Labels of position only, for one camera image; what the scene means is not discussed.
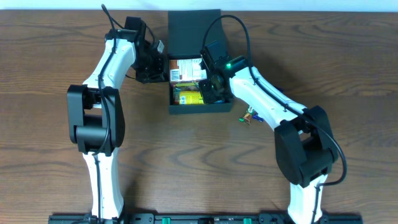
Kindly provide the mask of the yellow plastic bottle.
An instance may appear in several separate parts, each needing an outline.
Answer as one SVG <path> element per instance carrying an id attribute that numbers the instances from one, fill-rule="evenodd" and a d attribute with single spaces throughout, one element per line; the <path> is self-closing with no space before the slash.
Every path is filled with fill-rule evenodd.
<path id="1" fill-rule="evenodd" d="M 204 105 L 203 97 L 199 91 L 181 91 L 178 102 L 180 105 Z"/>

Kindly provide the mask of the brown chocolate box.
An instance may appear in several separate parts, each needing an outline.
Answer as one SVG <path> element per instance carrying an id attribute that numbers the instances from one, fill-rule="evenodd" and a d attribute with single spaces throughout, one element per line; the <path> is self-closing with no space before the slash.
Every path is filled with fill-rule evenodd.
<path id="1" fill-rule="evenodd" d="M 201 58 L 170 60 L 170 81 L 191 82 L 206 79 L 206 70 L 202 69 L 201 63 Z"/>

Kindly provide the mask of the yellow green snack box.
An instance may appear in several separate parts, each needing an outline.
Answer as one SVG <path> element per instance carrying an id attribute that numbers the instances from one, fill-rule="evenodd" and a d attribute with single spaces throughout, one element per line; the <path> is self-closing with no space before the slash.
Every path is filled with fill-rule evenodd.
<path id="1" fill-rule="evenodd" d="M 199 89 L 198 82 L 172 82 L 172 88 L 188 88 L 188 89 Z"/>

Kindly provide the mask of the black cardboard box with lid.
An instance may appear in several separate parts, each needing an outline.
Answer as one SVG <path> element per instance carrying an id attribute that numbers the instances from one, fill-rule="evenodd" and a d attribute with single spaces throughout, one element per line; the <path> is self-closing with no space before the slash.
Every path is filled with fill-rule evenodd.
<path id="1" fill-rule="evenodd" d="M 219 9 L 169 11 L 169 60 L 199 58 L 205 32 L 211 22 L 220 15 Z M 169 88 L 170 114 L 227 113 L 232 107 L 232 100 L 209 105 L 176 105 L 173 90 Z"/>

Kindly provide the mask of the green snack bag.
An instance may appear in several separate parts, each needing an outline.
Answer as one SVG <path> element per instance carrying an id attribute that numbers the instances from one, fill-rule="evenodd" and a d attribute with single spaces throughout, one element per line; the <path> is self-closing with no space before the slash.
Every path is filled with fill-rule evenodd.
<path id="1" fill-rule="evenodd" d="M 172 99 L 173 99 L 174 105 L 180 104 L 180 92 L 181 92 L 181 88 L 179 86 L 172 87 Z"/>

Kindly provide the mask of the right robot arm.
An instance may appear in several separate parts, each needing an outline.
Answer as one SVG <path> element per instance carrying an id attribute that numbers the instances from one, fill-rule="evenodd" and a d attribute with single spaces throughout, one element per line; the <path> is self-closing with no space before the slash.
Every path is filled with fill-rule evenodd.
<path id="1" fill-rule="evenodd" d="M 242 99 L 272 128 L 276 161 L 290 182 L 290 219 L 294 223 L 319 221 L 328 173 L 337 159 L 346 160 L 326 112 L 286 97 L 247 58 L 231 58 L 217 41 L 203 45 L 200 54 L 211 76 L 212 94 Z"/>

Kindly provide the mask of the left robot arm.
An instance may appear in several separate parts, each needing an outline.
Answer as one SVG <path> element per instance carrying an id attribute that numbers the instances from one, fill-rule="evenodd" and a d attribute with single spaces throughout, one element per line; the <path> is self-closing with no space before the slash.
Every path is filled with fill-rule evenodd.
<path id="1" fill-rule="evenodd" d="M 127 17 L 121 26 L 113 18 L 104 37 L 104 52 L 93 73 L 67 90 L 71 142 L 89 169 L 93 207 L 85 223 L 124 223 L 124 199 L 119 186 L 118 154 L 125 136 L 120 89 L 130 68 L 140 83 L 168 81 L 167 57 L 159 39 L 146 40 L 147 24 Z"/>

